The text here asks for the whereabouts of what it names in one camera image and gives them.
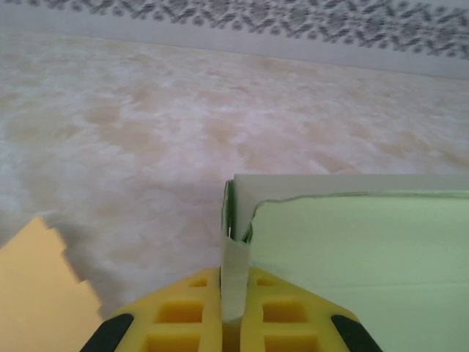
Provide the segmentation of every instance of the patterned wall border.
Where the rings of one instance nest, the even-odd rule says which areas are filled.
[[[469,10],[393,0],[4,0],[469,59]]]

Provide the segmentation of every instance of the light green cardboard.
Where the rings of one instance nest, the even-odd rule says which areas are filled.
[[[236,175],[223,220],[225,320],[252,265],[352,310],[386,352],[468,350],[469,177]]]

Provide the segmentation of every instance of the yellow paper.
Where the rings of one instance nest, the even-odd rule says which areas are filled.
[[[102,323],[100,302],[41,218],[0,249],[0,351],[79,351]]]

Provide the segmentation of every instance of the yellow plastic object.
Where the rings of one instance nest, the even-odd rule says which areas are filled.
[[[207,269],[115,312],[133,316],[115,352],[221,352],[219,279]]]
[[[102,323],[59,234],[33,219],[0,250],[0,351],[78,351]]]
[[[251,268],[240,350],[348,352],[330,319],[334,315],[358,322],[348,310],[266,271]]]

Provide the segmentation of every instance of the black rubber edge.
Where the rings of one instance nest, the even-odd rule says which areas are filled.
[[[383,352],[360,323],[343,315],[334,315],[330,319],[350,352]]]
[[[80,352],[115,352],[132,322],[133,315],[128,313],[106,320]]]

